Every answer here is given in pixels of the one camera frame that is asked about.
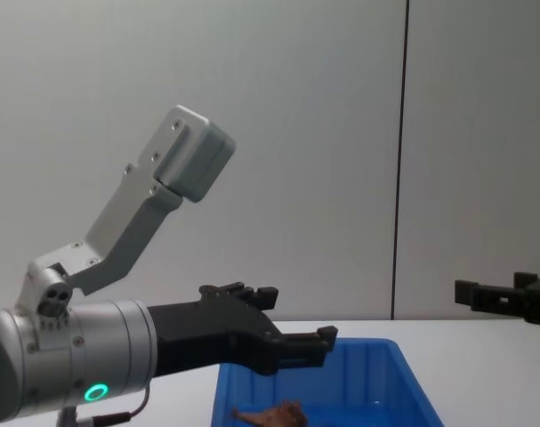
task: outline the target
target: white bracket arm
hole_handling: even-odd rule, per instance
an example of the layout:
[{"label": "white bracket arm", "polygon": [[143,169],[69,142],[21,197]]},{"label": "white bracket arm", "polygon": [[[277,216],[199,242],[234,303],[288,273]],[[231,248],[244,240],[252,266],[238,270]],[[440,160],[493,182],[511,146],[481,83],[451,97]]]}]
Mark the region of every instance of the white bracket arm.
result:
[{"label": "white bracket arm", "polygon": [[72,290],[92,294],[123,278],[164,218],[185,197],[200,201],[235,149],[207,118],[171,110],[84,239],[35,259],[17,306],[48,317],[66,311]]}]

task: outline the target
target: cable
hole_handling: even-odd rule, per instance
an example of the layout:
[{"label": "cable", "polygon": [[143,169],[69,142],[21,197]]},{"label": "cable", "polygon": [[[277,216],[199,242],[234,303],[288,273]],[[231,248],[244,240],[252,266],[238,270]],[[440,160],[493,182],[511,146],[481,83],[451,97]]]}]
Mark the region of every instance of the cable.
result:
[{"label": "cable", "polygon": [[139,415],[142,410],[145,409],[145,406],[147,406],[147,404],[149,403],[150,393],[151,387],[150,385],[148,385],[147,387],[145,387],[145,397],[143,398],[142,403],[133,412],[120,412],[118,414],[95,416],[93,418],[93,427],[109,427],[111,425],[117,425],[131,421],[134,416]]}]

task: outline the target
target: blue container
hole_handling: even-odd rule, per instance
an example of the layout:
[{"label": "blue container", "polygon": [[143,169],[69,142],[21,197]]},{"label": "blue container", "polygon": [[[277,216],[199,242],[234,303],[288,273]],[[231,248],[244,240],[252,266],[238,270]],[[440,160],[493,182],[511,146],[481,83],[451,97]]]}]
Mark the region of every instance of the blue container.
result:
[{"label": "blue container", "polygon": [[261,376],[222,365],[211,426],[245,426],[233,408],[261,412],[284,399],[301,402],[309,427],[443,426],[395,342],[351,338],[338,339],[320,368]]}]

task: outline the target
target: brown object in bin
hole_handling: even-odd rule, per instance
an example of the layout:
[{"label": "brown object in bin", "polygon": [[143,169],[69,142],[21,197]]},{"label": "brown object in bin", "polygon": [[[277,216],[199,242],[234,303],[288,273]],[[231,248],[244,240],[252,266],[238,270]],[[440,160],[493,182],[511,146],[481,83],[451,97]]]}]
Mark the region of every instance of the brown object in bin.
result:
[{"label": "brown object in bin", "polygon": [[232,418],[256,427],[307,427],[307,417],[297,401],[284,400],[259,414],[239,413],[234,409]]}]

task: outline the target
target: green led ring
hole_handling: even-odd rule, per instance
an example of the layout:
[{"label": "green led ring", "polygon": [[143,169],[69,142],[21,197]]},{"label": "green led ring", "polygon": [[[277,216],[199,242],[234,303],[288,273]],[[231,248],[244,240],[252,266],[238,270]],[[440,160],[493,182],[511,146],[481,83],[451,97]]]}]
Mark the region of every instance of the green led ring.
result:
[{"label": "green led ring", "polygon": [[109,388],[106,384],[95,384],[90,387],[84,395],[84,399],[88,402],[95,402],[104,398],[108,394]]}]

